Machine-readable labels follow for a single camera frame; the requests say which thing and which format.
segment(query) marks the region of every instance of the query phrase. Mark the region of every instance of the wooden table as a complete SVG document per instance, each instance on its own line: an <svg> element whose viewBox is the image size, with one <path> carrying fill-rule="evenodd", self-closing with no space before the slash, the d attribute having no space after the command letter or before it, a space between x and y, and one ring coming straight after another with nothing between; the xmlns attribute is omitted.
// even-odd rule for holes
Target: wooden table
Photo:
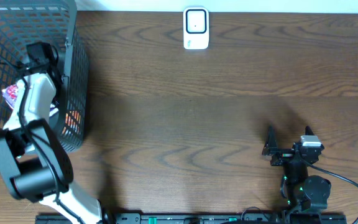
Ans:
<svg viewBox="0 0 358 224"><path fill-rule="evenodd" d="M358 15L211 13L206 50L183 48L182 14L79 12L90 60L88 134L75 179L110 208L271 210L281 167L260 155L269 124L290 147L308 124L316 164L358 182ZM358 216L358 189L334 177L328 211ZM10 197L0 223L53 210Z"/></svg>

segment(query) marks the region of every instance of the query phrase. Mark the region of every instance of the black mesh basket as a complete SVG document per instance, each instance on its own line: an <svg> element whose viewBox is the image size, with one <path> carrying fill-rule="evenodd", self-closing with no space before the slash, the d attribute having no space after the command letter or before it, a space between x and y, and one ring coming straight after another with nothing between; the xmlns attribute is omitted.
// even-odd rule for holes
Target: black mesh basket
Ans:
<svg viewBox="0 0 358 224"><path fill-rule="evenodd" d="M25 46L34 42L47 42L58 49L63 86L59 112L49 125L68 152L77 150L83 141L89 70L75 21L74 0L0 0L0 62L1 58L13 64L28 62ZM17 80L12 68L0 64L0 129L11 115L1 90Z"/></svg>

